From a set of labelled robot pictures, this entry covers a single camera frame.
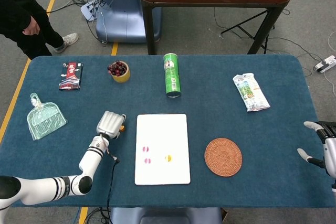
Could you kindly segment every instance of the pringles can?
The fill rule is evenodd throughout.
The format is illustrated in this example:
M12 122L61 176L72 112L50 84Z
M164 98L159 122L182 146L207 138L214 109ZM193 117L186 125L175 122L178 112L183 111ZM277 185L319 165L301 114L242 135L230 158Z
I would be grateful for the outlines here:
M168 97L179 97L181 95L179 75L179 63L176 54L166 54L163 56L164 75L166 82L166 94Z

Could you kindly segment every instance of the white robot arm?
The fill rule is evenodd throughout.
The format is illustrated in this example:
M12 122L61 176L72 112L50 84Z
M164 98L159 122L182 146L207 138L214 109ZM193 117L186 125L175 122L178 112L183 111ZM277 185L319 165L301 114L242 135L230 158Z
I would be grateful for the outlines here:
M4 224L9 207L17 200L25 205L35 205L67 196L87 194L91 190L93 176L105 151L109 153L108 140L118 138L119 129L123 127L125 119L125 115L105 111L97 126L99 135L93 138L79 163L81 175L32 180L0 176L0 224Z
M313 122L304 122L306 127L313 129L318 134L323 145L324 160L309 156L303 149L297 149L300 156L308 163L314 164L326 170L327 174L335 179L331 186L336 200L336 132L334 127L322 126Z

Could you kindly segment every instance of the gray carpet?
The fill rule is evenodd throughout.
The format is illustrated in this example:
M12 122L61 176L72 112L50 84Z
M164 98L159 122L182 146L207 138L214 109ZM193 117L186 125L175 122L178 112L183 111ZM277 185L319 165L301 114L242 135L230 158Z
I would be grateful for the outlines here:
M49 0L37 0L47 8ZM68 0L56 0L54 8L66 4ZM300 44L309 52L319 54L323 59L333 52L327 44L331 32L336 31L336 0L292 0L287 9L290 15L282 14L276 23L276 29L270 37L283 37ZM229 27L256 13L259 9L216 8L217 21L221 26ZM96 41L83 19L79 7L71 6L50 16L54 29L65 35L78 32L79 41L67 49L64 55L109 55L111 44L102 45ZM243 27L254 33L261 18ZM162 37L157 44L158 53L175 52L177 54L242 54L248 51L250 39L240 39L233 33L219 36L222 31L214 21L213 8L165 8L163 10ZM331 38L336 47L336 35ZM299 56L305 52L298 46L281 40L271 39L269 48L274 51L286 51ZM146 54L145 45L120 44L119 55ZM3 121L22 69L26 56L15 43L0 36L0 122ZM303 67L310 69L317 63L308 55L299 57ZM336 97L332 85L320 73L305 70L313 102L320 120L336 121ZM336 68L326 73L336 83ZM335 209L227 209L227 224L252 223L334 223ZM77 208L12 208L7 223L72 223ZM93 223L101 223L96 218Z

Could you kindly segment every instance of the tripod stand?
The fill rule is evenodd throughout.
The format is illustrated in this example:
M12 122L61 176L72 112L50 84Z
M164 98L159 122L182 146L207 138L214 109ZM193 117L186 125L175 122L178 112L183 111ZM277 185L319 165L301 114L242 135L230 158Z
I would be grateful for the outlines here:
M255 15L255 16L253 16L253 17L251 17L251 18L248 18L247 20L245 20L245 21L243 21L243 22L240 22L239 24L237 24L237 25L235 25L235 26L232 26L232 27L230 27L230 28L227 28L226 30L222 31L222 32L220 33L220 35L222 35L223 33L226 33L227 31L232 30L233 28L238 27L238 28L239 28L240 30L242 30L248 37L250 37L251 39L255 39L255 36L253 36L252 34L250 34L247 30L243 29L243 28L241 27L241 25L244 24L244 23L246 23L246 22L249 22L249 21L252 20L252 19L255 19L255 18L261 16L261 15L264 14L264 13L267 13L267 14L268 14L268 13L269 13L269 10L266 9L265 11L263 11L263 12L261 12L261 13ZM268 36L269 36L269 34L267 35L267 37L266 37L266 39L265 39L265 45L261 45L261 48L264 49L264 54L266 54L266 51L267 51Z

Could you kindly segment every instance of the person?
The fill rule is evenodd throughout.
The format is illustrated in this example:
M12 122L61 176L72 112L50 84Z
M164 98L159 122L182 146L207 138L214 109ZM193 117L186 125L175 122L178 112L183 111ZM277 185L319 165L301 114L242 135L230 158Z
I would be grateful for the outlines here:
M35 0L0 0L0 6L0 34L15 41L29 59L51 56L46 43L61 53L78 40L77 33L61 37L55 32Z

